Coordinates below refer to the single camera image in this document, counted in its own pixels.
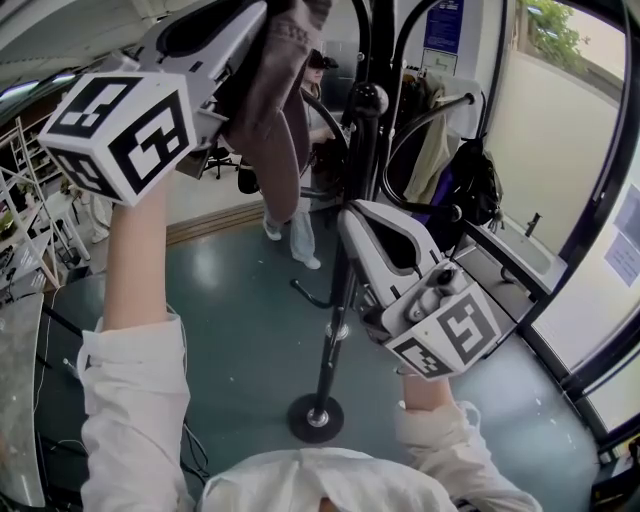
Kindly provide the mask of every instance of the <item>pole base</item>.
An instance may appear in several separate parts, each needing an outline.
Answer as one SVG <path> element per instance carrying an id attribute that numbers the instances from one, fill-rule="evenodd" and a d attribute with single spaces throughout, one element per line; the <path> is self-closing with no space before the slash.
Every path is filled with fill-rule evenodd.
<path id="1" fill-rule="evenodd" d="M 333 398 L 327 400 L 324 414 L 314 420 L 313 407 L 316 395 L 310 393 L 296 399 L 287 412 L 289 430 L 301 441 L 308 444 L 326 443 L 338 435 L 344 425 L 342 407 Z"/>

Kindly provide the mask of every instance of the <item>window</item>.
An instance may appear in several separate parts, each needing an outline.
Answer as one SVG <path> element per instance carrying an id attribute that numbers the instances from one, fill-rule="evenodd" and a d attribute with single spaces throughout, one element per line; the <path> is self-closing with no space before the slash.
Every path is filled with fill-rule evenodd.
<path id="1" fill-rule="evenodd" d="M 590 14 L 553 0 L 517 0 L 511 47 L 620 101 L 624 33 Z"/>

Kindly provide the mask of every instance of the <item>teal floor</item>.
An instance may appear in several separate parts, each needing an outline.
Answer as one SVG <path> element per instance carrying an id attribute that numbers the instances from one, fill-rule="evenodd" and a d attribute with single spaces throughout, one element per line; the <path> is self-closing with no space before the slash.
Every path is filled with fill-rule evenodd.
<path id="1" fill-rule="evenodd" d="M 188 339 L 188 419 L 212 473 L 259 452 L 303 446 L 290 435 L 285 415 L 296 397 L 315 390 L 330 313 L 308 304 L 288 282 L 299 278 L 328 297 L 335 235 L 320 222 L 315 231 L 323 262 L 315 272 L 290 258 L 286 238 L 273 243 L 259 226 L 168 252 L 168 300 L 182 316 Z M 93 276 L 63 288 L 55 309 L 92 328 L 103 294 L 104 276 Z M 396 360 L 368 340 L 353 315 L 349 325 L 333 388 L 346 422 L 331 444 L 405 461 L 393 431 L 392 410 L 401 392 Z M 48 359 L 54 371 L 47 372 L 41 395 L 46 405 L 38 409 L 36 425 L 55 439 L 79 436 L 81 391 L 56 369 L 77 347 L 73 336 L 51 324 Z M 598 469 L 592 438 L 522 340 L 512 337 L 452 384 L 457 399 L 480 409 L 481 431 L 508 478 L 547 511 L 588 510 Z M 61 404 L 74 411 L 65 421 Z M 82 468 L 70 476 L 74 471 L 56 464 L 51 472 L 65 486 L 82 481 Z M 196 482 L 189 484 L 197 494 Z"/>

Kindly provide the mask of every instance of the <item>backpack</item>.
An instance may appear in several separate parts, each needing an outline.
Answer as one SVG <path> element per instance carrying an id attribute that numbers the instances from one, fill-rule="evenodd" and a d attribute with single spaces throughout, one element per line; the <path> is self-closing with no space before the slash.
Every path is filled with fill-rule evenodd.
<path id="1" fill-rule="evenodd" d="M 464 221 L 476 226 L 501 217 L 502 185 L 482 138 L 465 140 L 451 160 L 451 184 L 440 205 L 457 205 L 462 219 L 432 215 L 425 226 L 442 252 L 452 249 L 464 234 Z"/>
<path id="2" fill-rule="evenodd" d="M 467 140 L 451 160 L 453 176 L 449 204 L 462 209 L 462 218 L 482 226 L 499 215 L 502 185 L 481 138 Z"/>

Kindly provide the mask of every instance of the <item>white shirt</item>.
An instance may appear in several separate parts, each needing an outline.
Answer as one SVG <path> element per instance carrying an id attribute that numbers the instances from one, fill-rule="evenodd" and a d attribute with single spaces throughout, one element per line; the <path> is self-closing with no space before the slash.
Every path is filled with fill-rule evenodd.
<path id="1" fill-rule="evenodd" d="M 84 333 L 78 369 L 89 415 L 82 429 L 89 452 L 85 510 L 193 510 L 180 469 L 189 402 L 183 356 L 177 316 Z M 412 467 L 333 448 L 256 455 L 213 477 L 198 510 L 317 512 L 323 497 L 345 512 L 455 511 L 454 503 L 464 501 L 482 511 L 541 510 L 499 474 L 460 408 L 408 412 L 400 403 L 395 415 Z"/>

